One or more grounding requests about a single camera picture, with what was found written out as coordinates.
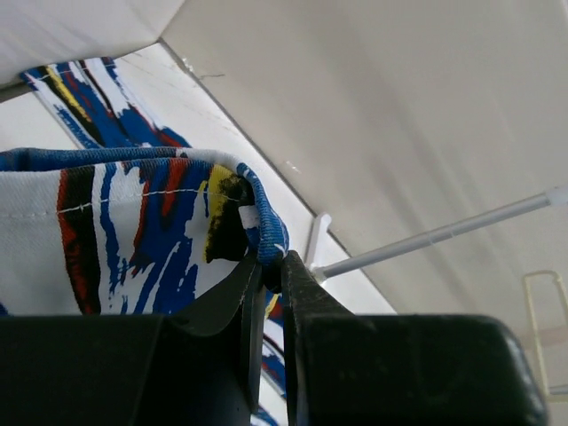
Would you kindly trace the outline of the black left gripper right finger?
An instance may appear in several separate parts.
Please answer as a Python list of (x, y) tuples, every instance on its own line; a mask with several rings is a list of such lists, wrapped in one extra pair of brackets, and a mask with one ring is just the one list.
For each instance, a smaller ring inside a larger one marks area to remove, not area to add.
[(296, 252), (281, 265), (292, 425), (545, 425), (523, 349), (495, 318), (358, 315)]

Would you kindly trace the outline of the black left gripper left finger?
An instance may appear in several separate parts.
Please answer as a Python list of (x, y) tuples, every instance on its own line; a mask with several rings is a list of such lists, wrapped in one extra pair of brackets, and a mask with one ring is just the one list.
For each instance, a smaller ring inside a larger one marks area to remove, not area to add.
[(171, 315), (4, 317), (4, 425), (246, 425), (264, 287), (248, 254)]

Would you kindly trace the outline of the blue patterned trousers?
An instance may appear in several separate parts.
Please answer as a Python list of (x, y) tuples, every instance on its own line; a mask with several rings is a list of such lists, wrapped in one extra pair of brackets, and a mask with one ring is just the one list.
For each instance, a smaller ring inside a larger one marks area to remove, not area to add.
[(78, 148), (1, 154), (1, 320), (171, 316), (254, 254), (263, 345), (289, 237), (256, 173), (161, 125), (110, 58), (22, 78)]

